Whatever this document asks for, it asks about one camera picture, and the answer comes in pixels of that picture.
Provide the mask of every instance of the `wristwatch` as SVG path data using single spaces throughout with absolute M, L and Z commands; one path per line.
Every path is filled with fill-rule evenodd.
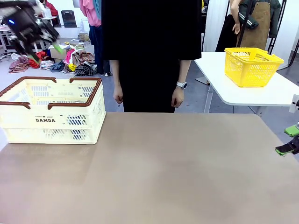
M 188 86 L 188 83 L 180 83 L 180 82 L 177 82 L 177 86 L 178 87 L 181 87 L 183 90 L 187 88 Z

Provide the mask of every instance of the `black pants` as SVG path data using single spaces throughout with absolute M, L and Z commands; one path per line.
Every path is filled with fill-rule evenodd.
M 171 100 L 178 76 L 178 59 L 121 59 L 120 83 L 124 111 L 174 113 Z
M 225 18 L 222 31 L 219 37 L 216 52 L 223 52 L 225 48 L 235 48 L 237 46 L 238 35 L 233 31 L 235 20 L 232 15 Z
M 98 73 L 110 73 L 110 63 L 103 60 L 103 32 L 102 26 L 90 26 L 89 38 L 94 46 L 95 64 L 98 66 Z

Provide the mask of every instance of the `table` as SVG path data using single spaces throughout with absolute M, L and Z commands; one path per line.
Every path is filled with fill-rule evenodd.
M 256 113 L 259 116 L 269 106 L 290 106 L 294 94 L 299 95 L 299 86 L 278 73 L 274 74 L 265 87 L 238 87 L 224 73 L 225 52 L 202 52 L 202 58 L 195 60 L 195 62 L 211 84 L 204 113 L 210 111 L 214 90 L 225 104 L 249 106 L 250 108 L 251 106 L 258 106 Z
M 12 35 L 14 35 L 14 33 L 12 32 L 12 30 L 9 27 L 1 27 L 0 28 L 0 40 L 1 40 L 1 43 L 3 45 L 3 48 L 4 48 L 5 52 L 16 53 L 15 49 L 7 49 L 5 40 L 3 38 L 3 36 L 5 36 L 8 40 L 9 37 L 12 36 Z M 43 41 L 39 41 L 39 42 L 40 42 L 40 45 L 41 45 L 42 49 L 46 49 L 46 46 L 43 43 Z M 33 43 L 33 46 L 34 46 L 35 52 L 39 52 L 37 44 L 35 42 Z
M 48 20 L 48 21 L 50 21 L 51 25 L 53 26 L 52 20 L 55 19 L 55 18 L 57 18 L 57 16 L 52 16 L 52 17 L 49 17 L 49 18 L 42 18 L 42 20 Z
M 278 145 L 254 114 L 107 113 L 94 146 L 0 152 L 0 222 L 298 224 L 299 164 Z

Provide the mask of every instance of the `yellow plastic basket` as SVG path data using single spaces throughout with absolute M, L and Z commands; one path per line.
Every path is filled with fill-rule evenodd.
M 226 48 L 225 74 L 239 87 L 263 87 L 284 60 L 258 48 Z

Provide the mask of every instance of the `white basket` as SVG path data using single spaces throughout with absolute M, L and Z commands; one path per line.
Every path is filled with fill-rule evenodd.
M 95 144 L 105 115 L 100 78 L 22 77 L 0 92 L 9 143 Z

